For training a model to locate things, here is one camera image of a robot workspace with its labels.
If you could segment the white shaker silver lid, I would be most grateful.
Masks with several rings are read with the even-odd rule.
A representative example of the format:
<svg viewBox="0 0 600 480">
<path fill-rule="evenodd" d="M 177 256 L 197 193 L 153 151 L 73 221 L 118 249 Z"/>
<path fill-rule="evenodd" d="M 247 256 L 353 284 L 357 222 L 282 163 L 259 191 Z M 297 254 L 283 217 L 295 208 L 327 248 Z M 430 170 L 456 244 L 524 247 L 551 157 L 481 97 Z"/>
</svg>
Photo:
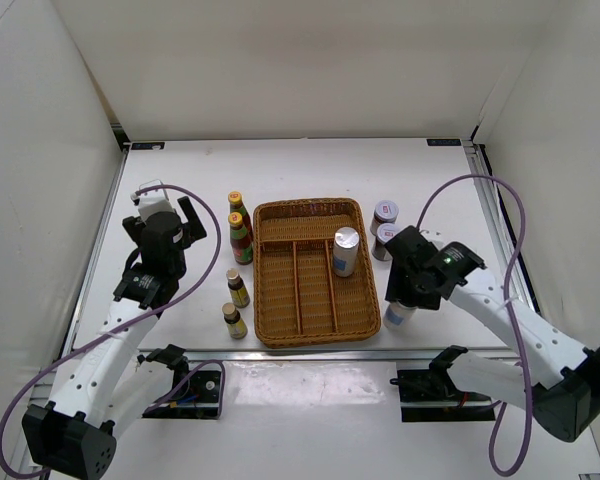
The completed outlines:
<svg viewBox="0 0 600 480">
<path fill-rule="evenodd" d="M 383 315 L 383 324 L 389 330 L 404 329 L 416 311 L 416 307 L 405 306 L 398 301 L 390 302 Z"/>
<path fill-rule="evenodd" d="M 360 235 L 352 227 L 342 227 L 336 231 L 333 242 L 333 270 L 339 277 L 353 274 L 360 245 Z"/>
</svg>

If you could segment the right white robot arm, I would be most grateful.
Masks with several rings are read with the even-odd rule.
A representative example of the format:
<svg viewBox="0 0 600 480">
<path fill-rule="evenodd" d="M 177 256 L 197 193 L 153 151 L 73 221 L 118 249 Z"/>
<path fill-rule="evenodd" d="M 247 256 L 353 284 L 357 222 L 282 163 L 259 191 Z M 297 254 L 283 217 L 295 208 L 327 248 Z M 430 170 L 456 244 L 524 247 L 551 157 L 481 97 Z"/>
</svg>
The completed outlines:
<svg viewBox="0 0 600 480">
<path fill-rule="evenodd" d="M 532 308 L 506 295 L 484 260 L 459 242 L 443 244 L 409 226 L 386 244 L 391 256 L 387 300 L 437 310 L 448 301 L 473 316 L 520 358 L 509 365 L 452 345 L 429 364 L 440 399 L 463 392 L 530 409 L 553 437 L 573 442 L 600 414 L 600 346 L 564 334 Z"/>
</svg>

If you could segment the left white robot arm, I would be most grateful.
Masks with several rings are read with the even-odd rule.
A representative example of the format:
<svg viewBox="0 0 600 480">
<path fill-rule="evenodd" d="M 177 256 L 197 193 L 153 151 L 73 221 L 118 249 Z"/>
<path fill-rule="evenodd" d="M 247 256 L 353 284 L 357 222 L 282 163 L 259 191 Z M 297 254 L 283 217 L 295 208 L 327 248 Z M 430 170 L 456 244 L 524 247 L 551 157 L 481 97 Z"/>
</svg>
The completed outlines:
<svg viewBox="0 0 600 480">
<path fill-rule="evenodd" d="M 147 191 L 134 202 L 137 216 L 122 225 L 136 248 L 97 337 L 78 350 L 81 359 L 69 380 L 22 418 L 33 461 L 77 479 L 101 478 L 134 419 L 158 398 L 182 398 L 190 386 L 182 353 L 173 346 L 149 355 L 130 380 L 120 380 L 144 337 L 174 305 L 186 273 L 185 250 L 206 236 L 187 197 L 173 206 L 165 193 Z"/>
</svg>

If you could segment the dark jar white lid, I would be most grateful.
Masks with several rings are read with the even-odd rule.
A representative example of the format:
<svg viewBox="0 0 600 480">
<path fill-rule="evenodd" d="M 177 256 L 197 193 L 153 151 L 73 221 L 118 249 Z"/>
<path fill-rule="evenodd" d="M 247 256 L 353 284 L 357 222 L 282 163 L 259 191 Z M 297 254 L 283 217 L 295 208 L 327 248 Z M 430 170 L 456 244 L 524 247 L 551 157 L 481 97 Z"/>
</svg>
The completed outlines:
<svg viewBox="0 0 600 480">
<path fill-rule="evenodd" d="M 379 261 L 389 261 L 391 254 L 387 250 L 387 243 L 399 233 L 399 228 L 394 223 L 381 224 L 375 234 L 372 255 Z"/>
<path fill-rule="evenodd" d="M 375 207 L 370 225 L 372 235 L 377 234 L 378 228 L 383 224 L 394 224 L 399 215 L 399 207 L 391 200 L 381 200 Z"/>
</svg>

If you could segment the red sauce bottle yellow cap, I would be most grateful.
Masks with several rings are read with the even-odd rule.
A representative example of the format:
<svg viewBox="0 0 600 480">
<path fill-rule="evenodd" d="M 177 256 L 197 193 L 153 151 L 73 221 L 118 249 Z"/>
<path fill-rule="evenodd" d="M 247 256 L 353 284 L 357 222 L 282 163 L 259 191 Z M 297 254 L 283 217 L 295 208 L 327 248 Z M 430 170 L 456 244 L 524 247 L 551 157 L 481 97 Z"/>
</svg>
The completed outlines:
<svg viewBox="0 0 600 480">
<path fill-rule="evenodd" d="M 231 191 L 228 194 L 229 211 L 231 213 L 239 213 L 242 216 L 243 223 L 247 229 L 251 228 L 251 218 L 246 209 L 242 194 L 239 191 Z"/>
</svg>

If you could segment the small yellow bottle beige cap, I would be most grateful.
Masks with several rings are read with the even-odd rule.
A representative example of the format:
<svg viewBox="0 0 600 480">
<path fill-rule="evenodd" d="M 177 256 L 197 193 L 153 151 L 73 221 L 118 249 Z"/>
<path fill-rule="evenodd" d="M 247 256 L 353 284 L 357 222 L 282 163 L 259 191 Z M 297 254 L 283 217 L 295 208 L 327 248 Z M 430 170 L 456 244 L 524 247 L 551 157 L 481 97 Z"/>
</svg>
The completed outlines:
<svg viewBox="0 0 600 480">
<path fill-rule="evenodd" d="M 226 280 L 232 303 L 237 308 L 246 308 L 250 304 L 251 299 L 239 272 L 233 268 L 229 269 L 226 272 Z"/>
</svg>

